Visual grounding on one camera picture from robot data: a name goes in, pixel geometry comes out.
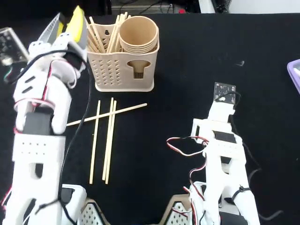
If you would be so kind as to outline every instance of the bamboo chopstick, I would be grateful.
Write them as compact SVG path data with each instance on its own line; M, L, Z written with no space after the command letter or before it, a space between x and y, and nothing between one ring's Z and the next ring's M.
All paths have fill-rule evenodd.
M99 33L98 33L98 31L97 31L97 28L96 28L96 26L95 26L95 23L94 23L94 20L93 20L93 18L90 16L89 17L90 18L90 23L91 23L91 26L92 26L92 28L93 28L93 30L94 30L94 32L95 32L95 35L96 35L96 38L97 38L97 44L99 45L98 47L100 48L99 50L102 52L102 53L105 53L105 49L104 49L104 46L103 46L103 43L102 43L102 39L101 39L101 37L100 37L100 35L99 35Z
M99 113L100 113L100 100L98 101L97 115L99 115ZM99 124L99 119L96 119L95 130L94 130L94 138L93 138L93 147L92 147L92 157L91 157L91 160L90 160L90 184L93 184L96 142L97 142L97 134L98 134L98 124Z
M113 102L113 112L116 111L117 101ZM110 127L110 134L109 134L109 146L108 146L108 153L107 153L107 166L106 166L106 176L105 176L105 184L108 184L109 178L109 170L111 166L111 156L112 156L112 145L113 145L113 127L114 127L114 118L115 114L112 115L112 122Z
M107 47L107 50L106 50L106 53L109 53L110 49L111 49L111 46L112 46L112 38L115 34L115 31L116 31L116 28L117 28L117 25L119 23L119 19L120 19L120 15L117 15L117 19L116 19L116 23L113 27L113 30L112 30L112 33L111 33L111 39L109 40L109 43L108 43L108 47Z
M113 111L113 98L111 99L111 107L109 112ZM110 140L110 130L111 130L111 124L112 124L112 115L109 116L108 120L108 128L107 128L107 136L106 136L106 148L105 148L105 158L104 158L104 165L103 165L103 173L102 173L102 180L105 180L106 178L106 167L107 167L107 153L109 148L109 140Z
M147 103L143 103L143 104L140 104L140 105L131 106L131 107L124 108L124 109L119 109L119 110L116 110L115 112L107 112L107 113L104 113L104 114L100 114L98 116L92 116L92 117L86 118L84 120L84 122L95 120L95 119L100 119L100 118L105 117L105 116L110 116L110 115L114 115L114 114L118 114L118 113L127 112L127 111L130 111L130 110L142 108L142 107L145 107L145 106L147 106ZM81 120L70 122L70 123L67 124L67 126L79 124L80 121Z

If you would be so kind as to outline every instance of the wooden chopstick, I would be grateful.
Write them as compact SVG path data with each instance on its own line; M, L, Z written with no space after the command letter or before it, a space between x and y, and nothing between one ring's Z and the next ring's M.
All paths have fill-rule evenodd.
M147 103L143 103L143 104L140 104L140 105L131 106L131 107L124 108L124 109L119 109L119 110L116 110L115 112L107 112L107 113L104 113L104 114L100 114L98 116L92 116L92 117L86 118L84 120L84 122L95 120L95 119L100 119L100 118L105 117L105 116L110 116L110 115L114 115L114 114L118 114L118 113L127 112L127 111L130 111L130 110L142 108L142 107L145 107L145 106L147 106ZM75 124L79 124L80 121L81 120L70 122L70 123L67 124L67 126L72 126L72 125L75 125Z
M126 20L126 19L129 19L130 17L131 17L131 15L128 15L128 17L126 18L126 15L127 15L127 12L125 12L125 19L124 19L124 21ZM119 52L120 51L120 37L119 37L119 32L117 33L117 40L116 40L116 44L115 44L115 48L114 48L114 52L116 53L116 52Z
M116 111L117 101L113 102L113 112ZM109 146L108 146L108 153L107 153L107 166L106 166L106 176L105 176L105 184L108 184L109 179L109 170L111 166L111 156L112 156L112 145L113 145L113 127L114 127L114 118L115 114L112 115L112 122L110 127L110 134L109 134Z
M92 40L90 39L90 37L88 36L88 44L90 49L92 49L94 52L98 53L99 50L97 49L97 47L94 45L94 43L92 42Z
M109 112L113 111L113 98L111 99L111 107ZM105 158L104 158L104 165L103 165L103 173L102 173L102 180L106 179L106 167L107 167L107 153L109 148L109 140L110 140L110 130L111 130L111 124L112 124L112 115L109 116L108 120L108 128L107 128L107 136L106 136L106 148L105 148Z
M97 106L97 115L100 113L100 100L98 101ZM92 147L92 157L90 160L90 184L93 184L93 176L94 176L94 165L95 165L95 153L96 153L96 142L97 142L97 134L98 134L98 124L99 119L96 119L95 122L95 130L94 130L94 139L93 139L93 147Z
M112 42L113 42L113 36L114 36L115 31L116 31L116 28L117 28L117 26L118 26L119 19L120 19L120 15L117 15L116 23L114 24L114 27L113 27L113 30L112 30L112 34L111 34L111 38L110 38L110 40L109 40L109 43L108 43L108 47L107 47L106 53L109 53L109 51L110 51L110 49L111 49Z
M99 35L98 31L97 31L97 28L95 26L94 20L93 20L93 18L91 16L89 18L90 18L91 26L92 26L92 28L94 30L94 33L96 35L96 38L98 40L97 44L99 45L98 46L99 50L100 50L100 52L105 53L105 49L104 49L104 46L103 46L103 43L102 43L102 38L100 37L100 35Z

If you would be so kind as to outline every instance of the stack of paper cups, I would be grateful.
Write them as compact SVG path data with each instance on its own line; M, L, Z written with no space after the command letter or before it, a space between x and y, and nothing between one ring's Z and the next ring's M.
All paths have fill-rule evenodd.
M133 16L121 25L119 37L122 48L128 53L152 52L158 42L158 27L145 16Z

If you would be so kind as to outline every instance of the robotic arm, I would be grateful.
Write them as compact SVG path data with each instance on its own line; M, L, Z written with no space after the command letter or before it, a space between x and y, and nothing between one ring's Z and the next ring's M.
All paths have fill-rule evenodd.
M235 86L215 83L214 101L207 119L194 119L191 136L209 141L203 151L206 158L206 183L195 182L190 187L196 218L201 225L219 225L219 212L241 214L249 225L259 225L255 198L245 169L246 157L242 139L232 132L228 117L234 114Z
M29 64L18 79L14 92L15 162L12 194L7 203L3 225L21 225L29 203L36 199L36 206L58 198L60 170L65 152L65 137L71 96L68 88L76 86L87 61L87 33L84 12L77 7L63 30L63 18L58 14L42 33L38 41L29 46ZM37 164L43 165L43 173L35 173ZM86 198L84 188L78 186L67 209L77 220ZM70 224L59 202L35 214L30 214L30 225Z

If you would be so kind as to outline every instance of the black table surface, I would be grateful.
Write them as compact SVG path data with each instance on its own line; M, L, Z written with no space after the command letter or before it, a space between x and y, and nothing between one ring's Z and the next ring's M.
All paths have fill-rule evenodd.
M190 134L193 118L206 118L214 82L234 84L242 99L235 123L261 164L251 188L258 210L267 216L284 210L267 224L299 224L300 96L286 65L300 58L299 14L293 15L150 15L160 29L154 90L148 93L100 93L93 89L89 116L101 100L101 113L110 98L117 109L148 103L143 109L115 118L109 185L101 180L108 118L100 120L94 184L89 185L94 122L84 124L68 158L63 182L86 188L114 224L149 224L161 219L171 196L188 186L188 172L203 157L183 157L167 148L171 136ZM113 23L115 17L95 17ZM25 46L36 40L50 20L0 22L11 26ZM14 87L0 83L0 195L10 187L15 113ZM81 118L88 96L83 73L71 91L69 121ZM76 127L68 127L67 142ZM197 149L182 141L185 151ZM255 164L247 157L248 172ZM205 181L205 172L193 176Z

